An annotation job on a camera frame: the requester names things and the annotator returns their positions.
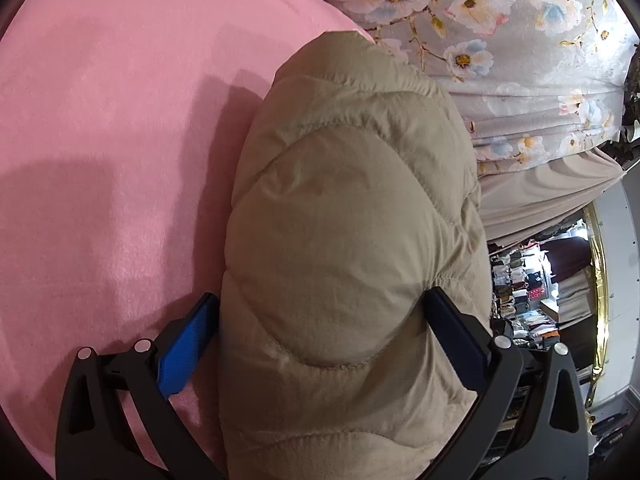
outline silver screw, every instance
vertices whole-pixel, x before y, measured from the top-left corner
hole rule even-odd
[[[554,345],[554,350],[560,355],[567,355],[569,353],[569,349],[564,343],[556,343]]]
[[[91,357],[91,354],[94,351],[91,350],[88,346],[85,346],[84,348],[81,348],[78,350],[78,359],[88,359],[89,357]]]
[[[143,354],[151,348],[151,341],[149,341],[149,339],[141,339],[134,345],[133,348],[136,352]]]
[[[498,348],[502,348],[506,350],[507,348],[511,348],[511,339],[509,339],[505,335],[499,335],[494,339],[494,343]]]

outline pink blanket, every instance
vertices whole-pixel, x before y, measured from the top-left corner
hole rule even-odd
[[[78,348],[127,349],[219,291],[236,162],[274,72],[355,28],[321,0],[23,5],[0,42],[0,404],[50,473]],[[214,354],[172,402],[222,459]]]

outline beige quilt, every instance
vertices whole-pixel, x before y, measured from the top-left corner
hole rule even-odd
[[[413,480],[474,400],[415,307],[488,321],[470,137],[450,96],[356,32],[287,61],[238,166],[222,287],[231,480]]]

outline gray wall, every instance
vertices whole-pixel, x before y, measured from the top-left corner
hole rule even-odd
[[[622,185],[625,188],[626,198],[629,200],[631,215],[640,240],[640,164],[626,174]],[[635,388],[636,392],[640,392],[640,344],[638,345],[638,352],[636,352],[636,365],[631,377],[631,386]]]

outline floral fabric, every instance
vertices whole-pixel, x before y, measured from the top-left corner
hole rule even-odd
[[[452,94],[478,173],[617,137],[638,37],[615,0],[326,0]]]

